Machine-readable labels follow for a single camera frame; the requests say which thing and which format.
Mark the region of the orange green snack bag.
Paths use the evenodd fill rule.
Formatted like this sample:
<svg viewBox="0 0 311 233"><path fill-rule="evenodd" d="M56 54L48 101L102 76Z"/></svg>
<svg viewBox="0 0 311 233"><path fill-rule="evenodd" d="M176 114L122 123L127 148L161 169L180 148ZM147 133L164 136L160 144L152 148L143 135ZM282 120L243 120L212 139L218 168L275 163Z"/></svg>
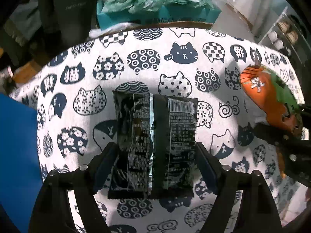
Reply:
<svg viewBox="0 0 311 233"><path fill-rule="evenodd" d="M240 74L246 95L266 114L266 122L301 137L303 121L298 103L284 81L268 67L246 67Z"/></svg>

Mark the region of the black snack pack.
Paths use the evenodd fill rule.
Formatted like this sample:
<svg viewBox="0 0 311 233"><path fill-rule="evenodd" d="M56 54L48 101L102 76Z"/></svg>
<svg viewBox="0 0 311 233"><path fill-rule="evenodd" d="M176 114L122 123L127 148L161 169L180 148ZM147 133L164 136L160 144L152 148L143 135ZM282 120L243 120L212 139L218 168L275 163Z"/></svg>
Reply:
<svg viewBox="0 0 311 233"><path fill-rule="evenodd" d="M110 199L168 199L193 188L198 100L113 92L117 144Z"/></svg>

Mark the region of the blue cardboard box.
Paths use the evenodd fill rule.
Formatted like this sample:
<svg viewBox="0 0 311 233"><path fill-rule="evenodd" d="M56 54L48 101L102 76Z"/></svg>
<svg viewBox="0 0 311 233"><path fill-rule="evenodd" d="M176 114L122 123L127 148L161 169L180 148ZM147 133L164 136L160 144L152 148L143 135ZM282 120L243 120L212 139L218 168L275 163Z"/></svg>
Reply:
<svg viewBox="0 0 311 233"><path fill-rule="evenodd" d="M1 205L27 232L42 186L37 153L37 112L1 94Z"/></svg>

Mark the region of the shoe rack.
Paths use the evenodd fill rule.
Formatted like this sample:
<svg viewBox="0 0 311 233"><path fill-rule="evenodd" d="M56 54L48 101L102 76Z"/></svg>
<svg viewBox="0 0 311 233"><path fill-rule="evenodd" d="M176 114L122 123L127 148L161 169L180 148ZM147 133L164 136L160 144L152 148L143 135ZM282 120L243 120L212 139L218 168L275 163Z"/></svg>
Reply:
<svg viewBox="0 0 311 233"><path fill-rule="evenodd" d="M310 53L306 30L299 19L286 6L269 30L259 39L259 44L272 48L292 62L302 64Z"/></svg>

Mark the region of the cat pattern tablecloth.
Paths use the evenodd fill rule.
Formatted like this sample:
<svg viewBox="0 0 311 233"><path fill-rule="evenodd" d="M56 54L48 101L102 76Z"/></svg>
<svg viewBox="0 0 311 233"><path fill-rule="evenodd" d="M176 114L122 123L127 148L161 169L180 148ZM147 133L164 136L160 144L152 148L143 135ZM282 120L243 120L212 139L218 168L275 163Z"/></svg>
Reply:
<svg viewBox="0 0 311 233"><path fill-rule="evenodd" d="M120 32L61 52L10 98L36 110L42 179L107 157L94 212L109 232L201 232L216 196L196 145L232 171L263 174L279 216L298 183L256 124L305 138L285 55L213 30Z"/></svg>

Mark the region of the hanging dark coats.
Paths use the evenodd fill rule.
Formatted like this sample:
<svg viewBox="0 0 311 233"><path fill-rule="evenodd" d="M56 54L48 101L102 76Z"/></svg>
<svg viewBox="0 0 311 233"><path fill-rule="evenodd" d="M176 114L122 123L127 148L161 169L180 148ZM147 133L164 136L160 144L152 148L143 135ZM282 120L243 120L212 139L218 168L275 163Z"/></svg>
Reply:
<svg viewBox="0 0 311 233"><path fill-rule="evenodd" d="M1 0L1 29L19 5L30 0ZM68 48L86 40L96 0L38 0L38 11L51 40Z"/></svg>

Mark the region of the teal box with bags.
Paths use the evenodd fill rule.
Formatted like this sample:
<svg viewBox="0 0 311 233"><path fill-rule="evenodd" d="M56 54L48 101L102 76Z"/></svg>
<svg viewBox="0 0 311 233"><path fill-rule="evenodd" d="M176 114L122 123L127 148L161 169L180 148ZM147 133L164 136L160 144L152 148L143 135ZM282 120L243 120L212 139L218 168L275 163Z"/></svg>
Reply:
<svg viewBox="0 0 311 233"><path fill-rule="evenodd" d="M96 17L101 30L124 23L213 24L220 14L221 9L213 0L98 0L96 5Z"/></svg>

